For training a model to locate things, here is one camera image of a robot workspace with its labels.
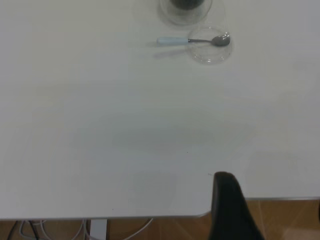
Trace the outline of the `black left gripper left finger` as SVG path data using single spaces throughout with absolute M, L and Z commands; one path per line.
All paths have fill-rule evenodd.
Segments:
M 236 177 L 229 172 L 213 176 L 210 240 L 263 240 Z

